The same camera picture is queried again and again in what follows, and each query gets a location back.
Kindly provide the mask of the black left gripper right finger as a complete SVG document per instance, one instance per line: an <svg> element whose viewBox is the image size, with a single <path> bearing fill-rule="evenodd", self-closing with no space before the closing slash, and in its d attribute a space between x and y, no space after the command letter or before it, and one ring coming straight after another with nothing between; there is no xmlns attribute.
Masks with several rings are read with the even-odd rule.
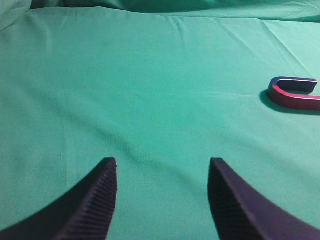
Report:
<svg viewBox="0 0 320 240"><path fill-rule="evenodd" d="M221 240L318 240L320 230L286 212L222 158L210 160L208 201Z"/></svg>

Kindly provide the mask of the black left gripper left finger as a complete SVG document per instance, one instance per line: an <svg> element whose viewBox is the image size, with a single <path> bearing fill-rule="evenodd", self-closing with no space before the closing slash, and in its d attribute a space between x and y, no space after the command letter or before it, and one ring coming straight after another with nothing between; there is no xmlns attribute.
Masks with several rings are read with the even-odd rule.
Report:
<svg viewBox="0 0 320 240"><path fill-rule="evenodd" d="M2 240L105 240L116 208L117 162L98 165L63 196L0 232Z"/></svg>

